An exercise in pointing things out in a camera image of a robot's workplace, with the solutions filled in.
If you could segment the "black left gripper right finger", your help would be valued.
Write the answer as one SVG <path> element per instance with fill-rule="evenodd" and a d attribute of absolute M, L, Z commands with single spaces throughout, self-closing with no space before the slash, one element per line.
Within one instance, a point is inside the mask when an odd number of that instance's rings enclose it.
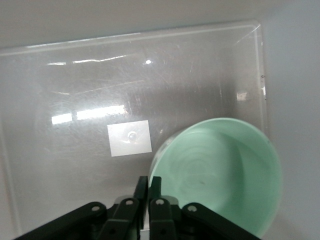
<path fill-rule="evenodd" d="M 161 193 L 162 178 L 151 180 L 148 192 L 150 240 L 261 240 L 204 205 Z"/>

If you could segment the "clear plastic box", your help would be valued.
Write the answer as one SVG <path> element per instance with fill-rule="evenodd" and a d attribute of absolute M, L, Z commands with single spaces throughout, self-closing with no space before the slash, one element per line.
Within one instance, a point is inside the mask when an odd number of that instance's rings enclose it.
<path fill-rule="evenodd" d="M 0 49 L 0 220 L 9 239 L 133 193 L 163 142 L 212 118 L 265 131 L 256 20 Z M 107 125 L 148 120 L 152 152 L 111 156 Z"/>

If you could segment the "white square sticker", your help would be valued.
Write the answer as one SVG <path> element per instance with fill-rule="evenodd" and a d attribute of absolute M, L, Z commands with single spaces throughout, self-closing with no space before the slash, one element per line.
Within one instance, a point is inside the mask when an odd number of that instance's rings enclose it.
<path fill-rule="evenodd" d="M 112 157 L 152 152 L 148 120 L 109 124 L 107 132 Z"/>

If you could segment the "mint green bowl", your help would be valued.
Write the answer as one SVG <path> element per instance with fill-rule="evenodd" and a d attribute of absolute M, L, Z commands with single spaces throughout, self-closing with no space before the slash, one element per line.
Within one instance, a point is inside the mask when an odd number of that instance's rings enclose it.
<path fill-rule="evenodd" d="M 262 237 L 281 201 L 279 156 L 268 137 L 235 118 L 213 118 L 169 137 L 157 150 L 149 178 L 183 207 L 199 203 Z"/>

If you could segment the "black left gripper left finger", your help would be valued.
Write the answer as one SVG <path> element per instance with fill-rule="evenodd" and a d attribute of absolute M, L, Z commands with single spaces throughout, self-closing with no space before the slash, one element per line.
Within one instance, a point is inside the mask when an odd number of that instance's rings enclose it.
<path fill-rule="evenodd" d="M 148 196 L 148 177 L 138 179 L 133 195 L 113 206 L 89 202 L 14 240 L 140 240 Z"/>

